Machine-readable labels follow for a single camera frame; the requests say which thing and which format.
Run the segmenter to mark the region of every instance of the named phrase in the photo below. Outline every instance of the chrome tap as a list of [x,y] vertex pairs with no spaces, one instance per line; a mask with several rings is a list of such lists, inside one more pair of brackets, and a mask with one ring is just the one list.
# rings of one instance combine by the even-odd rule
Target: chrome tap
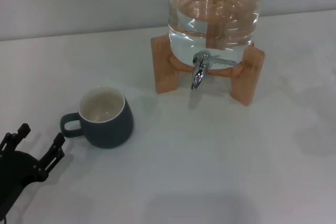
[[235,68],[238,63],[233,60],[220,59],[218,56],[211,56],[209,51],[200,51],[194,55],[193,59],[194,72],[191,89],[197,89],[207,76],[208,69],[212,64],[223,65],[231,68]]

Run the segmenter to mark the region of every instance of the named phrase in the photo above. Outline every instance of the water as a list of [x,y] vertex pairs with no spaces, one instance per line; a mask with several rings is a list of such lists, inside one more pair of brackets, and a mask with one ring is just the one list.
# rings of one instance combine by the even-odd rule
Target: water
[[172,51],[191,66],[194,54],[204,49],[213,56],[240,62],[252,43],[258,17],[259,0],[171,0]]

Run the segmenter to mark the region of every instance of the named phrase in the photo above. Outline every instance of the wooden stand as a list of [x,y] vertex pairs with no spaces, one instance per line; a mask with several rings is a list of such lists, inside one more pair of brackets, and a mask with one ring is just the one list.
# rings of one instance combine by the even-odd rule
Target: wooden stand
[[[179,72],[193,72],[193,67],[179,61],[171,51],[168,35],[152,38],[152,55],[155,86],[158,94],[176,90]],[[265,53],[249,46],[242,62],[236,68],[209,70],[211,76],[231,78],[231,96],[243,105],[249,106],[263,66]]]

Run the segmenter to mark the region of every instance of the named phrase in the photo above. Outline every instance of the mug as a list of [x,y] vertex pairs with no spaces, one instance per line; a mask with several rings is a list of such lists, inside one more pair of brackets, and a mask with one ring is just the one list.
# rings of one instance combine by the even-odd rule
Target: mug
[[[65,124],[79,121],[80,129],[66,130]],[[115,148],[133,131],[133,114],[125,96],[112,87],[97,87],[81,99],[78,112],[64,115],[60,128],[67,138],[84,136],[99,148]]]

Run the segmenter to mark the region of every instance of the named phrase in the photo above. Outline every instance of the white tabletop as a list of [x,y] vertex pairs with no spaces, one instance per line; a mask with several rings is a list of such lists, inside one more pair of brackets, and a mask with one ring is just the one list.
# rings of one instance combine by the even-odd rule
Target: white tabletop
[[0,42],[0,135],[41,158],[82,94],[112,85],[135,118],[114,150],[67,140],[7,223],[325,224],[336,220],[336,11],[260,19],[266,52],[254,101],[209,77],[204,94],[157,95],[151,37],[167,28]]

